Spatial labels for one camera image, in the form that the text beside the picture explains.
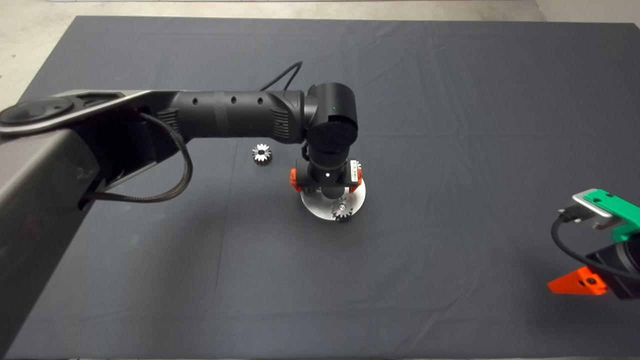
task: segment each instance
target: green bracket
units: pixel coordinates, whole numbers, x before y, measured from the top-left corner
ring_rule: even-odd
[[[602,189],[586,194],[584,199],[625,221],[623,225],[613,229],[613,242],[627,241],[631,235],[640,231],[640,208],[637,206]]]

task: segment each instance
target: concrete floor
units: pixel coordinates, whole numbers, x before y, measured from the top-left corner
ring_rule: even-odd
[[[0,0],[0,109],[14,104],[76,15],[635,22],[637,0],[71,2]]]

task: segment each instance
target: black cloth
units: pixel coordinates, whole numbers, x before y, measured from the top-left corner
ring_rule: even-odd
[[[367,198],[323,222],[289,185],[297,145],[194,140],[191,186],[98,202],[8,357],[548,357],[640,353],[640,303],[553,295],[581,265],[556,209],[640,204],[632,24],[79,17],[23,99],[65,90],[253,90],[338,81]],[[176,156],[119,186],[152,195]],[[608,231],[566,225],[582,253]]]

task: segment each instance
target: black cable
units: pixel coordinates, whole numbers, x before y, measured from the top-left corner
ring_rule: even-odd
[[[182,135],[178,133],[178,131],[172,126],[166,124],[160,119],[157,119],[151,115],[140,113],[145,120],[154,123],[155,125],[163,128],[169,135],[171,139],[175,143],[175,146],[178,148],[182,157],[184,158],[184,171],[182,173],[182,178],[180,181],[171,189],[162,194],[150,196],[150,197],[132,197],[128,195],[122,195],[119,193],[106,193],[106,192],[89,192],[84,195],[86,200],[106,200],[106,201],[123,201],[123,202],[141,202],[141,203],[150,203],[150,202],[162,202],[171,200],[174,197],[180,195],[184,189],[189,186],[189,182],[191,181],[191,176],[193,175],[193,163],[191,162],[191,156],[189,155],[189,150],[187,149],[187,145],[184,143],[184,139]]]
[[[270,82],[266,83],[265,85],[263,85],[262,87],[260,87],[258,89],[258,91],[265,91],[268,88],[271,87],[271,85],[277,83],[280,79],[284,78],[284,76],[286,74],[288,74],[291,70],[296,69],[293,74],[291,74],[291,77],[289,77],[289,80],[287,81],[287,84],[284,86],[284,90],[287,90],[289,88],[289,85],[291,85],[291,81],[293,81],[293,79],[296,77],[296,75],[298,75],[298,71],[300,71],[300,68],[302,68],[302,61],[298,61],[297,63],[291,65],[290,67],[287,68],[287,70],[283,71],[280,75],[276,76],[275,79],[271,80]]]
[[[560,228],[560,225],[564,224],[565,222],[567,222],[567,218],[560,215],[560,217],[556,219],[556,221],[554,221],[553,225],[551,225],[551,238],[554,240],[554,243],[556,243],[556,245],[560,248],[560,250],[562,250],[565,254],[571,256],[573,259],[576,259],[577,261],[580,261],[581,263],[587,265],[588,267],[599,270],[605,274],[609,274],[611,276],[623,277],[625,279],[632,280],[632,281],[640,281],[640,275],[621,271],[616,268],[603,265],[591,259],[585,258],[584,256],[578,254],[577,252],[569,249],[565,244],[562,243],[562,241],[560,241],[560,237],[558,236],[558,229]]]

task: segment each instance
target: orange bracket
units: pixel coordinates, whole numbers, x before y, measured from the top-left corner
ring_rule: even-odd
[[[289,172],[289,182],[291,183],[291,186],[293,186],[293,188],[296,189],[297,192],[302,191],[302,188],[298,186],[298,183],[296,182],[296,169],[294,168],[292,168],[291,171]]]
[[[600,276],[584,266],[574,272],[547,284],[555,294],[602,295],[607,292],[607,284]]]
[[[358,188],[358,186],[360,186],[362,184],[362,169],[359,168],[358,169],[358,184],[356,186],[352,186],[349,188],[349,192],[352,193],[354,191],[356,191],[356,189]]]

